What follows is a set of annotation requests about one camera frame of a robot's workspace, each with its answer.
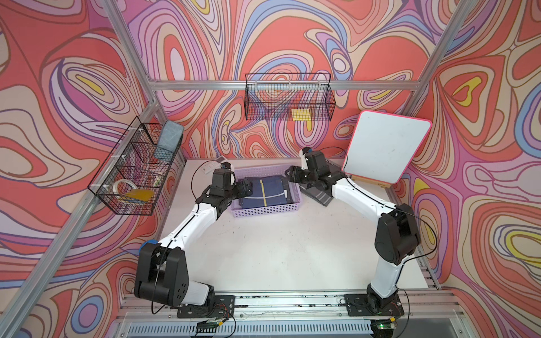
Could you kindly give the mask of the grey cloth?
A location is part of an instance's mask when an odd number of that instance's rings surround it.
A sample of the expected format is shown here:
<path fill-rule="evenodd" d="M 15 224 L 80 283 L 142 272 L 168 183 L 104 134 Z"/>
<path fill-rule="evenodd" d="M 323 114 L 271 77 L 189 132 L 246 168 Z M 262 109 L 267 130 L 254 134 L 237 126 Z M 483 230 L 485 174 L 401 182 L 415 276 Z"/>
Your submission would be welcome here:
<path fill-rule="evenodd" d="M 324 162 L 323 172 L 318 173 L 316 176 L 317 181 L 311 180 L 306 183 L 300 183 L 299 186 L 303 194 L 323 206 L 328 206 L 334 199 L 332 195 L 332 184 L 347 176 L 341 171 L 338 164 L 330 160 L 325 160 Z"/>

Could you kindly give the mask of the blue pillowcase with yellow stripe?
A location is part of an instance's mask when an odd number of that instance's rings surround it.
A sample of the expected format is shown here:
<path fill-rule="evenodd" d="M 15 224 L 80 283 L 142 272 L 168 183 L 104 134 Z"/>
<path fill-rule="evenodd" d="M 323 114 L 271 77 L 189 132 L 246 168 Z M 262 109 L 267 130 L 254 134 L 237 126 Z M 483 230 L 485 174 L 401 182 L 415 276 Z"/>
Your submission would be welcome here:
<path fill-rule="evenodd" d="M 253 194 L 239 201 L 241 209 L 263 208 L 292 204 L 289 183 L 284 176 L 248 177 L 253 183 Z"/>

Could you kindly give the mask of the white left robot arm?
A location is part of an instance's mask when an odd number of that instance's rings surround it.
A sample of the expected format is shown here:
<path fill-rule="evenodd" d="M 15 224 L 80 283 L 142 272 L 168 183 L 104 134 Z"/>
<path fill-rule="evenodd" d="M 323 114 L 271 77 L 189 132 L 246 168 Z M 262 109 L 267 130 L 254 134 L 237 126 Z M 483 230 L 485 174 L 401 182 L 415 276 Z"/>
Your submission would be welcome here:
<path fill-rule="evenodd" d="M 165 238 L 139 250 L 134 295 L 163 306 L 209 306 L 214 288 L 189 276 L 187 250 L 233 201 L 250 197 L 253 184 L 238 181 L 228 162 L 214 170 L 211 184 L 196 198 L 190 214 Z"/>

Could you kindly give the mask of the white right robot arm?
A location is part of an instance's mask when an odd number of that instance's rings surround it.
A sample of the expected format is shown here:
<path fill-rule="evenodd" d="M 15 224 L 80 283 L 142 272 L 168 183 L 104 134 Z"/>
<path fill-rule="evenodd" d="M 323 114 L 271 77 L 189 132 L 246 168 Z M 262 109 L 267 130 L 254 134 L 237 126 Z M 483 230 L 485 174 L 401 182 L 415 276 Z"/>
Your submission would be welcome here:
<path fill-rule="evenodd" d="M 376 274 L 366 289 L 366 306 L 371 313 L 380 315 L 388 304 L 398 302 L 397 283 L 421 242 L 413 209 L 376 197 L 340 170 L 332 172 L 320 151 L 305 147 L 300 159 L 301 166 L 290 166 L 285 171 L 290 182 L 315 188 L 376 223 L 374 247 L 379 259 Z"/>

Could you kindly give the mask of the purple perforated plastic basket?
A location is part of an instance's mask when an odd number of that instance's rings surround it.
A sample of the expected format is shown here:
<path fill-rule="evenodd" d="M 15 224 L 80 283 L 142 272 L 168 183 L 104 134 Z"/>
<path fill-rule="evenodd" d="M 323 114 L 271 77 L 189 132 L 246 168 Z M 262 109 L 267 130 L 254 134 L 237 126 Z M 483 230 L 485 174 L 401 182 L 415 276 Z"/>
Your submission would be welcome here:
<path fill-rule="evenodd" d="M 283 214 L 300 208 L 301 192 L 297 183 L 290 182 L 285 172 L 291 164 L 255 166 L 235 170 L 237 179 L 247 179 L 253 185 L 251 196 L 232 202 L 229 211 L 235 218 Z"/>

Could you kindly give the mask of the yellow cloth in basket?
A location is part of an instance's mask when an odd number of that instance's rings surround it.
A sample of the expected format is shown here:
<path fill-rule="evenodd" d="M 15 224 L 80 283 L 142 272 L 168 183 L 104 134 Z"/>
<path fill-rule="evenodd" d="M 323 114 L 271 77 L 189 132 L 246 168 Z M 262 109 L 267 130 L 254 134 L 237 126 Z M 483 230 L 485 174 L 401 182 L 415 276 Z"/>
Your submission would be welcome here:
<path fill-rule="evenodd" d="M 130 204 L 147 204 L 152 202 L 154 196 L 155 193 L 152 190 L 133 189 L 121 195 L 119 199 Z"/>

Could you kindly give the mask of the white remote control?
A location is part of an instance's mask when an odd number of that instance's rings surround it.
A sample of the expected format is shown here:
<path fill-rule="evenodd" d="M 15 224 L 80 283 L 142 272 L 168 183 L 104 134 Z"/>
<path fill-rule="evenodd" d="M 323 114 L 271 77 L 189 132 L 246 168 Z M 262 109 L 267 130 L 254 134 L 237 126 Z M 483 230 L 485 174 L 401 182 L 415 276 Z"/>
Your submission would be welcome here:
<path fill-rule="evenodd" d="M 201 169 L 204 174 L 210 174 L 210 173 L 213 173 L 215 169 L 219 169 L 221 167 L 221 163 L 225 161 L 226 161 L 225 157 L 219 156 L 217 159 L 206 161 L 201 166 Z"/>

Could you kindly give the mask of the yellow sticky notes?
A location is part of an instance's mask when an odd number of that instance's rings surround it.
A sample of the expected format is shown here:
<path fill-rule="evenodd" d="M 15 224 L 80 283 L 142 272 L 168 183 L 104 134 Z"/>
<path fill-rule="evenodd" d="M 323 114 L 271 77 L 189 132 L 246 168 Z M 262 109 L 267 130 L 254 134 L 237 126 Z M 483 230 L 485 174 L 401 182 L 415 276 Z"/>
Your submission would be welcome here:
<path fill-rule="evenodd" d="M 309 108 L 293 108 L 290 114 L 291 119 L 295 122 L 312 121 L 312 112 Z"/>

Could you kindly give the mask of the pink framed whiteboard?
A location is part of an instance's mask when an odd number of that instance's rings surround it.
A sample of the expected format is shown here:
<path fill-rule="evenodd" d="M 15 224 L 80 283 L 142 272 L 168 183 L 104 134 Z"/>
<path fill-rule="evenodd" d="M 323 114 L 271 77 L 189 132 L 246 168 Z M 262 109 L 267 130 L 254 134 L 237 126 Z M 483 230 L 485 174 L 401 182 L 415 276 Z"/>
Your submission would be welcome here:
<path fill-rule="evenodd" d="M 378 111 L 362 111 L 342 166 L 346 174 L 380 183 L 398 182 L 432 122 Z"/>

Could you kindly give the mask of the blue grey sponge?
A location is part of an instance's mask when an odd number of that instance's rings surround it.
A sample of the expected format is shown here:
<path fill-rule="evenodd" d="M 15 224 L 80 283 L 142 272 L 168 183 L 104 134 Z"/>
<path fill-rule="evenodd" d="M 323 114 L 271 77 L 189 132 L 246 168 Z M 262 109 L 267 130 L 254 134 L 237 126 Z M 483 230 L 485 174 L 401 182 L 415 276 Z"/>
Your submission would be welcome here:
<path fill-rule="evenodd" d="M 183 137 L 184 129 L 179 123 L 167 121 L 161 130 L 157 143 L 158 148 L 174 152 Z"/>

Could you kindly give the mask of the blue capped bottle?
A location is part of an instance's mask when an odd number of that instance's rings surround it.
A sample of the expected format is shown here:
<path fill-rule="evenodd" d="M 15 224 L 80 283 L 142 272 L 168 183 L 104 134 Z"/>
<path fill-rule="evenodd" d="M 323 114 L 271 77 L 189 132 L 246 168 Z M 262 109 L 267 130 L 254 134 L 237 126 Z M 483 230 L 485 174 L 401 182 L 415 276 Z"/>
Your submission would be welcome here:
<path fill-rule="evenodd" d="M 155 239 L 150 239 L 150 240 L 147 240 L 146 242 L 144 242 L 141 247 L 139 248 L 139 255 L 140 255 L 140 252 L 142 251 L 142 249 L 147 245 L 147 244 L 158 244 L 159 242 Z"/>

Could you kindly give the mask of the white tape roll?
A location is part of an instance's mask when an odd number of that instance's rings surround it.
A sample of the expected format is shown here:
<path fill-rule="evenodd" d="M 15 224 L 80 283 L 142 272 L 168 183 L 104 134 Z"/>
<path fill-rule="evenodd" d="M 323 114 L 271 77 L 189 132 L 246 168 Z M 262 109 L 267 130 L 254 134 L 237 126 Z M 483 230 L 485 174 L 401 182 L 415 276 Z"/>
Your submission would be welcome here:
<path fill-rule="evenodd" d="M 138 186 L 127 179 L 120 179 L 114 182 L 113 184 L 113 194 L 115 197 L 122 197 L 132 190 L 136 190 Z"/>

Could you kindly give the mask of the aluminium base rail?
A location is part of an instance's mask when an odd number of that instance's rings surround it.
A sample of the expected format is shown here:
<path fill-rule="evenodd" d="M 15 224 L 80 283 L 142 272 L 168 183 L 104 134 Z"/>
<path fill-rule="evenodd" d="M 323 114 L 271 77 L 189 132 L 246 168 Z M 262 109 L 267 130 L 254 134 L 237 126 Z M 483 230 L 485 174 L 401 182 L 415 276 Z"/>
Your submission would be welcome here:
<path fill-rule="evenodd" d="M 126 297 L 107 337 L 475 337 L 452 292 L 401 290 L 381 315 L 361 306 L 359 290 L 224 292 L 214 313 L 186 306 L 151 314 Z"/>

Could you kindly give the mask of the aluminium frame post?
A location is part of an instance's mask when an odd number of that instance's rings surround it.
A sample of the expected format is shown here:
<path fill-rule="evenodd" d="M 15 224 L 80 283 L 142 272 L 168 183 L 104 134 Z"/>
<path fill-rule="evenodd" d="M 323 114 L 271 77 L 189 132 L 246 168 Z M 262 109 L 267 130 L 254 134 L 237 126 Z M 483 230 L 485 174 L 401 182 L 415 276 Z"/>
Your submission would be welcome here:
<path fill-rule="evenodd" d="M 82 124 L 12 110 L 1 123 L 1 336 L 104 337 L 161 212 L 117 215 L 98 189 L 157 103 Z"/>

